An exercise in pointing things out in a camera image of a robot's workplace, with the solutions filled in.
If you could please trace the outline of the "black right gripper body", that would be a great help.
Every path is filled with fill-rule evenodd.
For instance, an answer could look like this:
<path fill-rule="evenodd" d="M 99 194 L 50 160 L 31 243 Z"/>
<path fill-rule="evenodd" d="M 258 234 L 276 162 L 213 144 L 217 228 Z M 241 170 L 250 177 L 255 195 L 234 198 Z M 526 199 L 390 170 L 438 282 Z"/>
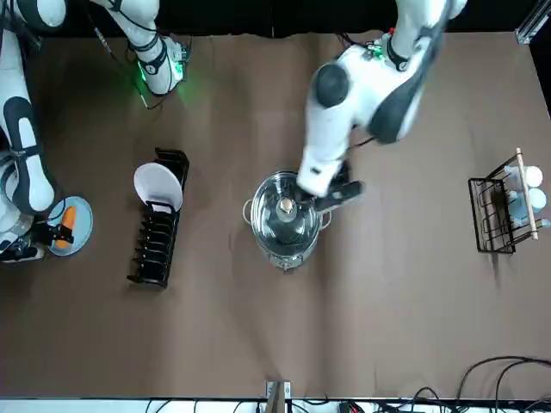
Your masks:
<path fill-rule="evenodd" d="M 34 221 L 29 230 L 30 243 L 49 247 L 53 243 L 55 227 L 47 222 Z"/>

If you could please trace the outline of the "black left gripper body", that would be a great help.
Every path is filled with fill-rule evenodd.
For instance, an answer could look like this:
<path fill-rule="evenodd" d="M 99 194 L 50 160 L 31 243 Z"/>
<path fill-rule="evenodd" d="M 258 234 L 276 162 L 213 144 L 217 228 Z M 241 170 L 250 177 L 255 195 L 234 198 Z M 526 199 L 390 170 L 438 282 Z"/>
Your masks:
<path fill-rule="evenodd" d="M 351 180 L 348 163 L 342 163 L 338 173 L 331 179 L 325 197 L 316 197 L 313 206 L 316 212 L 330 212 L 358 198 L 364 192 L 364 183 Z"/>

